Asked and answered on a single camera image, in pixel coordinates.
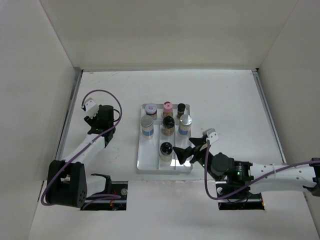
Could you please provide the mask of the grey lid sauce jar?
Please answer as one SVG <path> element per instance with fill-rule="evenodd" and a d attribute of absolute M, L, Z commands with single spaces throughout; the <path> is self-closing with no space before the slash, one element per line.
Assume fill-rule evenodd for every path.
<path fill-rule="evenodd" d="M 158 107 L 155 103 L 147 103 L 145 105 L 145 113 L 146 115 L 152 117 L 153 120 L 157 120 L 158 118 Z"/>

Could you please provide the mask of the pink cap spice jar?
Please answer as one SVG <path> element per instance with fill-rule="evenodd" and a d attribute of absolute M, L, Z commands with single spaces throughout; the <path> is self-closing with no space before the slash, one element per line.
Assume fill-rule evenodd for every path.
<path fill-rule="evenodd" d="M 162 112 L 162 118 L 166 118 L 166 117 L 173 117 L 174 113 L 173 113 L 173 104 L 170 101 L 166 101 L 163 104 L 163 112 Z"/>

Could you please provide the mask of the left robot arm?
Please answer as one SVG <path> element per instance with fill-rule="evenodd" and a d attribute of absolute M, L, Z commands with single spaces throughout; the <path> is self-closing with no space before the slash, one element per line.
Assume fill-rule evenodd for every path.
<path fill-rule="evenodd" d="M 118 200 L 112 191 L 110 176 L 87 173 L 86 169 L 95 156 L 112 140 L 123 114 L 121 108 L 111 105 L 84 106 L 84 121 L 89 125 L 83 142 L 62 160 L 53 160 L 48 169 L 47 185 L 40 198 L 44 206 L 67 206 L 84 209 L 98 200 Z"/>

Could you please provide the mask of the black stopper jar white contents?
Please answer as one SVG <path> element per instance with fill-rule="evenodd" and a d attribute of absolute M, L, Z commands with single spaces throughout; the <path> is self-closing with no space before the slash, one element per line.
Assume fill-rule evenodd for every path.
<path fill-rule="evenodd" d="M 164 162 L 171 162 L 173 156 L 173 145 L 170 142 L 163 142 L 159 147 L 159 157 Z"/>

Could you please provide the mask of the black stopper jar brown contents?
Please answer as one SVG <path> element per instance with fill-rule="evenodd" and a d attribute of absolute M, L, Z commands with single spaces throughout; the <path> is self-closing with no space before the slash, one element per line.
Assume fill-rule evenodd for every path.
<path fill-rule="evenodd" d="M 175 130 L 175 120 L 171 116 L 166 116 L 162 121 L 161 132 L 165 136 L 171 136 Z"/>

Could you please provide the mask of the white cap blue label jar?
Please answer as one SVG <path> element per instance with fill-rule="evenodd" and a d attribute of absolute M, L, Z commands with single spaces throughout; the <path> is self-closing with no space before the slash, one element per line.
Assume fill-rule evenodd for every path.
<path fill-rule="evenodd" d="M 142 135 L 148 139 L 151 139 L 154 135 L 154 120 L 149 115 L 144 115 L 140 119 L 140 126 Z"/>

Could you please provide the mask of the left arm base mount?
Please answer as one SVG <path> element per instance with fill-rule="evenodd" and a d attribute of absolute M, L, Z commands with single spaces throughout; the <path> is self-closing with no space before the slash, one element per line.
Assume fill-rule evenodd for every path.
<path fill-rule="evenodd" d="M 81 211 L 125 211 L 127 209 L 128 182 L 113 181 L 107 192 L 89 196 Z"/>

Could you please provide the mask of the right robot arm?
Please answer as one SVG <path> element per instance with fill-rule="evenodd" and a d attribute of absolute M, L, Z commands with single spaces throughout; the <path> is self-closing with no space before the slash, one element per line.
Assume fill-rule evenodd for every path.
<path fill-rule="evenodd" d="M 243 198 L 270 191 L 298 191 L 320 195 L 320 160 L 312 158 L 292 165 L 258 164 L 237 161 L 219 152 L 213 155 L 210 147 L 218 141 L 217 136 L 191 137 L 193 146 L 174 147 L 180 163 L 190 158 L 190 163 L 198 162 L 204 169 L 204 176 L 211 176 L 216 182 L 217 196 L 211 199 L 223 200 L 232 196 Z"/>

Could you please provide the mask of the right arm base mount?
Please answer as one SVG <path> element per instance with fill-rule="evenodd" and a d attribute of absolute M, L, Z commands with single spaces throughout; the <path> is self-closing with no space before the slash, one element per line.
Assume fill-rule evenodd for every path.
<path fill-rule="evenodd" d="M 216 184 L 217 197 L 230 194 L 238 189 L 239 186 L 233 187 L 225 182 Z M 221 211 L 241 211 L 241 210 L 264 210 L 264 201 L 262 195 L 252 194 L 249 187 L 230 197 L 218 201 L 218 208 Z"/>

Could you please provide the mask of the black cap red label bottle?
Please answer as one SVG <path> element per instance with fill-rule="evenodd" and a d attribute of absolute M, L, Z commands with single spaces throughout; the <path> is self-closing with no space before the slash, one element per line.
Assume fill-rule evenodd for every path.
<path fill-rule="evenodd" d="M 185 109 L 186 109 L 186 105 L 184 103 L 179 103 L 177 105 L 177 115 L 176 115 L 176 117 L 178 119 L 180 119 L 181 116 L 185 114 Z"/>

